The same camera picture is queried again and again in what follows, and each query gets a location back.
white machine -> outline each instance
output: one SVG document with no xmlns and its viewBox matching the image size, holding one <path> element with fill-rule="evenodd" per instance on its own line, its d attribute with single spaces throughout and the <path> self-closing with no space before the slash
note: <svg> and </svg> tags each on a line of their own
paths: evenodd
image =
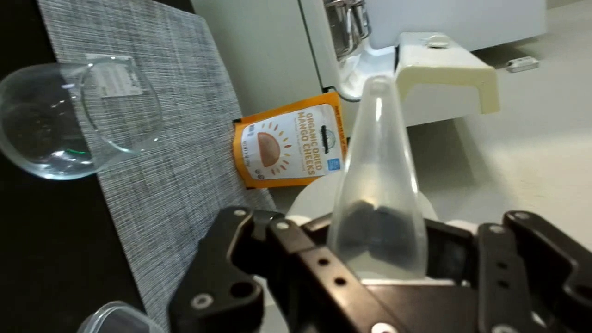
<svg viewBox="0 0 592 333">
<path fill-rule="evenodd" d="M 494 70 L 470 50 L 546 31 L 546 0 L 193 2 L 246 115 L 335 89 L 346 127 L 367 78 L 393 74 L 396 63 L 411 74 L 402 92 L 407 126 L 494 111 Z"/>
</svg>

gray placemat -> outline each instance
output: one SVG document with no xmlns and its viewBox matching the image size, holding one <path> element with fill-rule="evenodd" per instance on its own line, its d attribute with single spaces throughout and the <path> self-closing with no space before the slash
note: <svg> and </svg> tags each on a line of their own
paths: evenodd
<svg viewBox="0 0 592 333">
<path fill-rule="evenodd" d="M 160 94 L 161 140 L 98 177 L 147 311 L 167 325 L 171 294 L 219 209 L 274 207 L 267 192 L 245 190 L 235 174 L 232 120 L 241 111 L 232 81 L 197 15 L 150 0 L 39 4 L 61 63 L 86 63 L 87 53 L 134 55 Z"/>
</svg>

clear glass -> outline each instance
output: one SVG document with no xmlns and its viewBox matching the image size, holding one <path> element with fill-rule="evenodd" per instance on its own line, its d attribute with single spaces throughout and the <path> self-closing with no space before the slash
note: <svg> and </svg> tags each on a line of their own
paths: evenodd
<svg viewBox="0 0 592 333">
<path fill-rule="evenodd" d="M 363 281 L 426 277 L 426 222 L 393 78 L 365 85 L 330 246 Z"/>
<path fill-rule="evenodd" d="M 78 333 L 165 333 L 165 329 L 128 303 L 111 301 L 93 312 Z"/>
<path fill-rule="evenodd" d="M 80 179 L 158 140 L 161 103 L 132 61 L 36 65 L 0 83 L 0 150 L 45 179 Z"/>
</svg>

black metal bracket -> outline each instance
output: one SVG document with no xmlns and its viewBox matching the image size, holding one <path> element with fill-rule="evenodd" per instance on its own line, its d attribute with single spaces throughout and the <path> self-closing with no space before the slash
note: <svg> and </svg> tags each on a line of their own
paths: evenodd
<svg viewBox="0 0 592 333">
<path fill-rule="evenodd" d="M 592 253 L 544 218 L 513 211 L 478 237 L 426 226 L 428 275 L 448 283 L 363 285 L 326 248 L 330 216 L 296 226 L 278 213 L 224 209 L 171 301 L 171 329 L 258 331 L 256 274 L 267 277 L 291 331 L 592 331 Z"/>
</svg>

white appliance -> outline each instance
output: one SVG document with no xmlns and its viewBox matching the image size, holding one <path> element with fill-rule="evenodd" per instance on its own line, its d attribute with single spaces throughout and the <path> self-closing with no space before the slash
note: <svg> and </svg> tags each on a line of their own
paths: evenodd
<svg viewBox="0 0 592 333">
<path fill-rule="evenodd" d="M 444 33 L 456 50 L 461 46 L 480 50 L 546 31 L 546 0 L 193 2 L 215 35 L 246 115 L 333 89 L 343 96 L 346 127 L 352 127 L 352 115 L 367 76 L 393 74 L 398 53 L 428 55 L 439 50 L 437 44 L 435 48 L 424 44 L 426 52 L 419 52 L 419 39 L 409 39 L 415 44 L 413 52 L 404 50 L 402 33 L 406 31 Z M 493 68 L 485 65 L 481 68 L 483 74 L 493 74 Z M 437 94 L 456 94 L 450 89 L 437 90 Z M 404 105 L 406 113 L 419 109 L 419 102 L 409 103 L 415 107 Z M 413 126 L 481 111 L 480 103 L 457 107 L 435 98 L 431 107 L 424 107 L 424 113 L 419 111 L 415 116 L 406 115 L 406 120 Z"/>
</svg>

